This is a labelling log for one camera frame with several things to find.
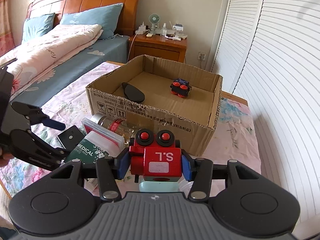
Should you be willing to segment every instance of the closet door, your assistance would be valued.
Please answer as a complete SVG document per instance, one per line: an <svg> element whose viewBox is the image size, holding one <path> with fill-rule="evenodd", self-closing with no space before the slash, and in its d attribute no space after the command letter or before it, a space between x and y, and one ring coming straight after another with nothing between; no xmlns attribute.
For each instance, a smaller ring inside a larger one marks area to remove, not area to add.
<svg viewBox="0 0 320 240"><path fill-rule="evenodd" d="M245 55L260 0L230 0L212 72L223 76L222 89L229 92Z"/></svg>
<svg viewBox="0 0 320 240"><path fill-rule="evenodd" d="M301 206L300 231L320 231L320 0L264 0L234 94L253 113L265 176Z"/></svg>

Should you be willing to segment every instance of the wooden nightstand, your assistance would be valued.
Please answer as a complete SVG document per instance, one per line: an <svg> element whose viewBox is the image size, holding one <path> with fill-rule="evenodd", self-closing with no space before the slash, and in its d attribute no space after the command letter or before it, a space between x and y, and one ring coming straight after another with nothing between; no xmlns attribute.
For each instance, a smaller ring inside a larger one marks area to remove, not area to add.
<svg viewBox="0 0 320 240"><path fill-rule="evenodd" d="M129 39L129 48L134 36ZM129 60L139 55L150 55L170 59L178 62L184 62L184 57L187 50L187 39L181 41L173 41L166 39L159 34L147 38L147 34L137 35L134 39Z"/></svg>

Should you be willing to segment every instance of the clear bottle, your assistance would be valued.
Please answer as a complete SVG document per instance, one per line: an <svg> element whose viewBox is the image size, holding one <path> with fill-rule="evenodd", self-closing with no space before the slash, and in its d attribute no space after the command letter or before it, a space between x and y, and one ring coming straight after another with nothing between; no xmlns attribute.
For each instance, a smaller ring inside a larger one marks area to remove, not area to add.
<svg viewBox="0 0 320 240"><path fill-rule="evenodd" d="M127 123L126 124L127 126L125 126L123 125L124 120L114 119L112 117L109 117L100 113L95 114L91 118L91 121L124 137L124 144L126 147L129 145L130 137L133 136L138 131L138 128L133 124Z"/></svg>
<svg viewBox="0 0 320 240"><path fill-rule="evenodd" d="M163 24L163 28L161 29L161 35L162 36L167 36L167 28L166 28L166 23Z"/></svg>

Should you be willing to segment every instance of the pillow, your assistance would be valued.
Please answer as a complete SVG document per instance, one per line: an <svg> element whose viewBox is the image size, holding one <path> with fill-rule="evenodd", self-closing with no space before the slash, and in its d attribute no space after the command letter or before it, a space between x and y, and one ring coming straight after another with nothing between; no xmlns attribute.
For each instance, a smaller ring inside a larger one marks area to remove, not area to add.
<svg viewBox="0 0 320 240"><path fill-rule="evenodd" d="M62 16L60 24L99 24L102 26L103 33L100 40L111 39L114 37L118 18L123 3L116 3L108 6L97 7L79 13L67 13Z"/></svg>
<svg viewBox="0 0 320 240"><path fill-rule="evenodd" d="M52 30L55 13L28 18L23 25L22 43L41 37Z"/></svg>

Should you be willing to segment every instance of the desk fan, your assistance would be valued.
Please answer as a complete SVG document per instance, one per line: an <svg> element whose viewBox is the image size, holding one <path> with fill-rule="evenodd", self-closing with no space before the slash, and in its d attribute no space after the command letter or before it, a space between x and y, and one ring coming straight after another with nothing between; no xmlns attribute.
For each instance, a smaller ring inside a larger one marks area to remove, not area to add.
<svg viewBox="0 0 320 240"><path fill-rule="evenodd" d="M151 14L149 16L149 22L152 24L151 31L154 32L158 28L156 24L160 22L160 16L155 13Z"/></svg>

